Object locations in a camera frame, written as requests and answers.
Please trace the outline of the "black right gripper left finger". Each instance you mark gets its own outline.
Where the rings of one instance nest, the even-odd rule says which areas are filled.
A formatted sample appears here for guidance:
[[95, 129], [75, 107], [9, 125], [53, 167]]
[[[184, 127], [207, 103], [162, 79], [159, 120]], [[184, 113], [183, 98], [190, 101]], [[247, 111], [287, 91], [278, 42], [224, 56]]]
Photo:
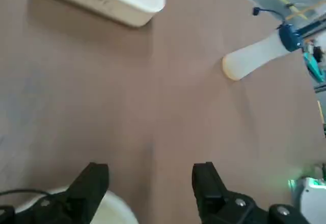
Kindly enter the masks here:
[[57, 193], [32, 188], [2, 191], [1, 196], [34, 193], [39, 198], [21, 211], [1, 205], [1, 223], [91, 223], [109, 182], [108, 165], [90, 162], [65, 190]]

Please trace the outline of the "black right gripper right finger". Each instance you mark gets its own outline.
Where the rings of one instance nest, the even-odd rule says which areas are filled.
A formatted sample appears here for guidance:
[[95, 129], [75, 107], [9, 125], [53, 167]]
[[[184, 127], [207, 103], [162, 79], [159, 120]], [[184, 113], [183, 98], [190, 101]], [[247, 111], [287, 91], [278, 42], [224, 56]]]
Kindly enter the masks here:
[[192, 187], [201, 223], [308, 223], [291, 205], [273, 204], [266, 211], [250, 196], [229, 191], [212, 162], [193, 165]]

